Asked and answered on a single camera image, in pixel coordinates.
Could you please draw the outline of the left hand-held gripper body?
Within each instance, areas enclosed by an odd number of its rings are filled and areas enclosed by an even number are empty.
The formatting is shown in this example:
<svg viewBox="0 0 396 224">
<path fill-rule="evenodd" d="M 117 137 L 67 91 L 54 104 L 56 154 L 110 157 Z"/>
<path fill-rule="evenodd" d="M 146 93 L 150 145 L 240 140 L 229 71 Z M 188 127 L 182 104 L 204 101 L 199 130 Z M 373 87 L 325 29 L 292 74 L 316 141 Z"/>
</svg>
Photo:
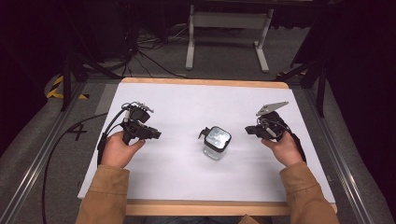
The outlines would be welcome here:
<svg viewBox="0 0 396 224">
<path fill-rule="evenodd" d="M 147 139 L 148 128 L 151 127 L 146 126 L 145 122 L 153 110 L 139 102 L 126 103 L 121 108 L 126 111 L 120 125 L 124 130 L 123 142 L 128 145 L 134 138 Z"/>
</svg>

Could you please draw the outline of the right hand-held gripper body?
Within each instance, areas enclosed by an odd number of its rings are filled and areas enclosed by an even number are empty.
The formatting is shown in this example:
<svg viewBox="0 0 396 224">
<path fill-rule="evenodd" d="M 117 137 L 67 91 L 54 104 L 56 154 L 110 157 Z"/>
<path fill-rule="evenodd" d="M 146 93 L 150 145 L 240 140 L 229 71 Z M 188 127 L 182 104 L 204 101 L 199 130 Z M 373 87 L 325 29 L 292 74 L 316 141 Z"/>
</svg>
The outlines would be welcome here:
<svg viewBox="0 0 396 224">
<path fill-rule="evenodd" d="M 288 125 L 276 110 L 287 104 L 288 102 L 279 102 L 262 106 L 256 113 L 257 125 L 255 128 L 258 137 L 276 141 L 282 138 L 283 132 L 288 129 Z"/>
</svg>

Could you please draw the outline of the clear square jar black lid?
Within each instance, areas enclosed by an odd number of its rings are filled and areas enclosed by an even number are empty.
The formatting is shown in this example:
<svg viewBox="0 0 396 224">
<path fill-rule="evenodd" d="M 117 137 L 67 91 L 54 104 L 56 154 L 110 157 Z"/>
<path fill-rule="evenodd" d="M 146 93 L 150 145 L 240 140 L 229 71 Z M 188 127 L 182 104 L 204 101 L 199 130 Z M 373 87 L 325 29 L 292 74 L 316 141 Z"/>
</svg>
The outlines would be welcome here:
<svg viewBox="0 0 396 224">
<path fill-rule="evenodd" d="M 214 160 L 219 161 L 225 154 L 227 146 L 232 140 L 230 133 L 218 126 L 205 127 L 199 133 L 199 137 L 204 136 L 204 154 Z"/>
</svg>

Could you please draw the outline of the person's left hand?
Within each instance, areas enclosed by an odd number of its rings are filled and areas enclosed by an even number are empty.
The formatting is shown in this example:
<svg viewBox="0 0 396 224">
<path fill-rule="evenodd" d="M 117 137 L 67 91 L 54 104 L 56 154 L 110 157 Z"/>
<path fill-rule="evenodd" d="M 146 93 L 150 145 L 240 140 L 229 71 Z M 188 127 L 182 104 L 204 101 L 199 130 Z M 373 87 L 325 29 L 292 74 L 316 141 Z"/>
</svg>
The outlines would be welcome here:
<svg viewBox="0 0 396 224">
<path fill-rule="evenodd" d="M 113 133 L 106 140 L 101 163 L 106 166 L 124 168 L 134 154 L 146 144 L 145 140 L 137 140 L 131 145 L 123 142 L 124 131 Z"/>
</svg>

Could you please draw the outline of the person's right hand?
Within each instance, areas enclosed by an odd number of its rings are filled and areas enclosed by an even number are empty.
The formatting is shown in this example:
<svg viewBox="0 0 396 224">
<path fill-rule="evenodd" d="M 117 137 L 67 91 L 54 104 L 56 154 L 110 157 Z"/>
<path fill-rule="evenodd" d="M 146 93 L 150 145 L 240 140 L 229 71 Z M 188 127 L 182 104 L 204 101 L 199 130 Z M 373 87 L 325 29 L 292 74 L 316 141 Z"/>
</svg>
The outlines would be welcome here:
<svg viewBox="0 0 396 224">
<path fill-rule="evenodd" d="M 269 147 L 276 159 L 286 167 L 303 161 L 303 158 L 288 132 L 284 132 L 282 138 L 278 142 L 262 139 L 262 143 Z"/>
</svg>

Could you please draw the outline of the black tripod stand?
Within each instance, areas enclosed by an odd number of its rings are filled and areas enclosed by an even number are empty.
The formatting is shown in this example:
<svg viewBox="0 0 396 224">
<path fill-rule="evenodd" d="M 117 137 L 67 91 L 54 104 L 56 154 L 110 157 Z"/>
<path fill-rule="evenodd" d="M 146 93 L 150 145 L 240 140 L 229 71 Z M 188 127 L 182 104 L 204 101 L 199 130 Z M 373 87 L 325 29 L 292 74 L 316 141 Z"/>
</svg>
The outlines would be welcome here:
<svg viewBox="0 0 396 224">
<path fill-rule="evenodd" d="M 89 75 L 84 67 L 89 65 L 96 72 L 102 73 L 110 79 L 118 80 L 117 76 L 110 70 L 106 69 L 89 56 L 84 40 L 80 36 L 78 29 L 73 23 L 67 8 L 64 6 L 63 0 L 56 0 L 59 15 L 56 17 L 56 29 L 62 41 L 62 50 L 64 52 L 64 60 L 61 75 L 64 77 L 64 102 L 62 111 L 71 107 L 72 101 L 78 98 L 77 90 L 72 88 L 72 78 L 77 82 L 77 86 L 84 84 Z"/>
<path fill-rule="evenodd" d="M 281 72 L 276 76 L 275 81 L 283 82 L 289 78 L 295 77 L 298 74 L 305 72 L 304 77 L 300 81 L 300 86 L 303 89 L 311 89 L 313 85 L 318 82 L 318 91 L 316 98 L 316 108 L 318 114 L 324 117 L 324 94 L 326 86 L 327 72 L 324 63 L 319 61 L 313 61 L 307 64 L 302 64 L 297 68 L 290 70 L 289 72 Z"/>
</svg>

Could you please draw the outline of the yellow black floor tape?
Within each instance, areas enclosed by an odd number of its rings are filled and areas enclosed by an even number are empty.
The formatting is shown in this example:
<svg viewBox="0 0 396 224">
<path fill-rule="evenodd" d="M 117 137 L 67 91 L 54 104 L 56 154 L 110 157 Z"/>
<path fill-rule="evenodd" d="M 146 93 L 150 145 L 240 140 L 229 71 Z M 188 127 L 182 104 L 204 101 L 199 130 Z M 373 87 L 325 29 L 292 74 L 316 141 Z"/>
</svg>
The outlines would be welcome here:
<svg viewBox="0 0 396 224">
<path fill-rule="evenodd" d="M 63 84 L 64 84 L 64 77 L 62 75 L 57 76 L 53 81 L 52 86 L 49 88 L 47 97 L 63 99 L 64 98 Z"/>
</svg>

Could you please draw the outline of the aluminium floor rail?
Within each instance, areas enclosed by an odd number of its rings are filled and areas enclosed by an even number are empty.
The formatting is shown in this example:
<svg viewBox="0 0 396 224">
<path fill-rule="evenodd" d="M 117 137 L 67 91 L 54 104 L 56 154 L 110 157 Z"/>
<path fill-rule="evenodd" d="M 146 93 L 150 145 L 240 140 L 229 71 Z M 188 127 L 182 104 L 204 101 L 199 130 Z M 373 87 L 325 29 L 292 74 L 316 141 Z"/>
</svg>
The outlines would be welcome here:
<svg viewBox="0 0 396 224">
<path fill-rule="evenodd" d="M 352 173 L 350 172 L 349 168 L 347 167 L 346 161 L 342 158 L 340 151 L 338 150 L 338 147 L 335 144 L 331 130 L 329 129 L 329 126 L 325 118 L 323 118 L 317 110 L 316 98 L 314 96 L 314 93 L 310 90 L 304 90 L 304 95 L 307 99 L 311 111 L 314 113 L 314 116 L 321 131 L 324 134 L 324 138 L 329 147 L 329 154 L 333 166 L 339 176 L 341 185 L 343 186 L 344 192 L 348 198 L 353 213 L 356 219 L 358 220 L 358 223 L 372 224 L 373 219 L 371 215 L 368 213 L 368 210 L 361 197 L 361 193 L 356 184 L 356 181 Z"/>
<path fill-rule="evenodd" d="M 54 121 L 45 141 L 35 155 L 32 163 L 25 172 L 21 183 L 13 194 L 2 216 L 0 216 L 0 224 L 12 224 L 15 217 L 21 210 L 23 203 L 29 195 L 32 187 L 37 181 L 45 163 L 48 161 L 50 149 L 55 146 L 56 139 L 60 136 L 61 129 L 70 114 L 74 104 L 78 100 L 79 95 L 85 88 L 85 83 L 77 83 L 72 90 L 70 102 L 64 111 L 61 111 Z"/>
</svg>

